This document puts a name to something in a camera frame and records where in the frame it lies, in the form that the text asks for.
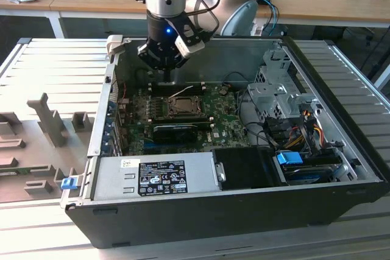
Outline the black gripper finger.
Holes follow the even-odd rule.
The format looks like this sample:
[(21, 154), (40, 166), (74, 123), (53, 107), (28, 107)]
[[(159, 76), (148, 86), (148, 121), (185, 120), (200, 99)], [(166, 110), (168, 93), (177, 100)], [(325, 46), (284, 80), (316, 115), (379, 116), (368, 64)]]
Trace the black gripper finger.
[(171, 82), (171, 71), (181, 68), (186, 62), (187, 58), (177, 55), (175, 57), (169, 57), (167, 61), (167, 82)]
[(162, 71), (163, 81), (168, 82), (167, 57), (160, 43), (144, 43), (138, 46), (137, 56), (153, 70)]

